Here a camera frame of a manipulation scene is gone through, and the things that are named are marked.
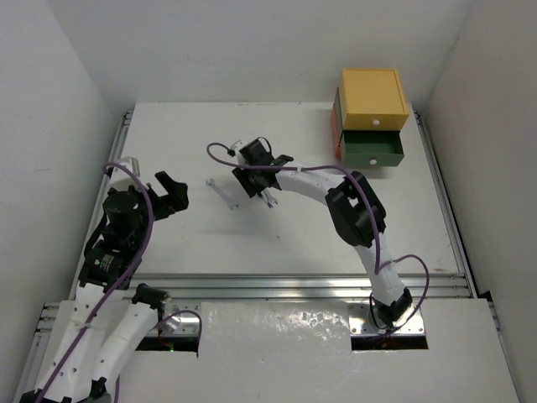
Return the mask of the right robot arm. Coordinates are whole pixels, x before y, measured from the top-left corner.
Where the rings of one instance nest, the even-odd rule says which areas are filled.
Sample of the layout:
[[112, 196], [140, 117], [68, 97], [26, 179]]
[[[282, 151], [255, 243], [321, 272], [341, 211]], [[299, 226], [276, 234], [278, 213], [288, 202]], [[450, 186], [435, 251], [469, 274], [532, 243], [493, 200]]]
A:
[[357, 251], [366, 270], [376, 318], [393, 327], [410, 308], [412, 297], [390, 262], [384, 236], [386, 211], [366, 177], [357, 171], [336, 175], [331, 167], [306, 168], [285, 154], [275, 158], [258, 139], [237, 141], [227, 153], [239, 163], [232, 173], [248, 196], [261, 196], [272, 188], [328, 208], [336, 233]]

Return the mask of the green drawer box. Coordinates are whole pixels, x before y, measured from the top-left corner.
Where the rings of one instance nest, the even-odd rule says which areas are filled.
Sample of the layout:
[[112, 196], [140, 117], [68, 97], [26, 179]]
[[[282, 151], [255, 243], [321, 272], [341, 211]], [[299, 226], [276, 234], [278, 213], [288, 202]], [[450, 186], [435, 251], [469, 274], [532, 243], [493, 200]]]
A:
[[344, 129], [341, 99], [336, 90], [337, 125], [340, 131], [341, 163], [349, 168], [395, 167], [404, 159], [400, 131]]

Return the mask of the yellow drawer box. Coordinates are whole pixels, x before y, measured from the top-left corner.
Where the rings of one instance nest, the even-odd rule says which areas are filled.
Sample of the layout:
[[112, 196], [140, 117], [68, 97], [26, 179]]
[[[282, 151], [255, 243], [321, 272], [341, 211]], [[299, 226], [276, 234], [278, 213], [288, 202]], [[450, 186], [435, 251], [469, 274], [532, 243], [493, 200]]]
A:
[[399, 131], [409, 117], [395, 69], [343, 69], [338, 90], [345, 130]]

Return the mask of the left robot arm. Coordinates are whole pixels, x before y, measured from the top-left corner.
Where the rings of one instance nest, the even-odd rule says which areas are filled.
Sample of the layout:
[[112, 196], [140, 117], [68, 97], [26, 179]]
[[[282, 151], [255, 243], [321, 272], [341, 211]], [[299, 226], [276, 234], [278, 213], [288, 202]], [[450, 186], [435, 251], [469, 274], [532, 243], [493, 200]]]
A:
[[119, 376], [146, 334], [163, 318], [169, 295], [144, 283], [137, 286], [123, 317], [109, 327], [133, 273], [139, 267], [158, 220], [189, 206], [188, 186], [166, 172], [155, 178], [160, 196], [133, 175], [126, 184], [110, 169], [111, 186], [102, 219], [83, 252], [74, 305], [51, 363], [22, 402], [111, 402]]

